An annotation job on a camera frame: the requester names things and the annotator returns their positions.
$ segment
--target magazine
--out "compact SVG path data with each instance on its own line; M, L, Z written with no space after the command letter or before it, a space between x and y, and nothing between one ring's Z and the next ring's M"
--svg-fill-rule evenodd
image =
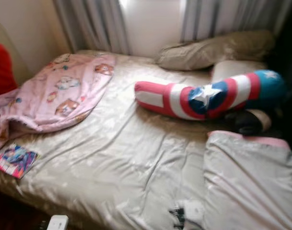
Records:
M12 144L0 154L0 170L20 179L38 158L37 153Z

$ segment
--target silver bedsheet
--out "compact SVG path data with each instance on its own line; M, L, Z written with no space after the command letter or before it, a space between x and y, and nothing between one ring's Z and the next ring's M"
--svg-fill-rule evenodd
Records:
M168 209L177 200L203 201L206 133L217 127L138 107L134 83L151 77L210 82L207 72L166 71L149 58L117 55L115 75L84 121L4 147L15 142L41 158L20 181L0 172L0 191L48 214L68 215L82 229L173 229Z

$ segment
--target red pillow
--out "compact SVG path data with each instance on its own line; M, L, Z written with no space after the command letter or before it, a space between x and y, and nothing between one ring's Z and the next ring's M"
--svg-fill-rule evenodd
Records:
M12 91L17 87L12 74L11 57L4 46L0 44L0 94Z

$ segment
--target gray curtain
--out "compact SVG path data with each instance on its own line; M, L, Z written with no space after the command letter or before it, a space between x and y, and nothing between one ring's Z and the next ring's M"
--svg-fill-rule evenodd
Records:
M130 54L118 0L54 0L54 4L73 52Z
M256 29L277 35L291 8L292 0L186 0L181 40Z

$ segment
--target captain america pillow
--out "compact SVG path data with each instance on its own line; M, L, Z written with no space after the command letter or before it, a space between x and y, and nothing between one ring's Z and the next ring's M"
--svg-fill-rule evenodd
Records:
M286 94L280 74L258 70L193 88L183 84L135 84L137 102L147 109L187 120L217 118L229 109L275 108Z

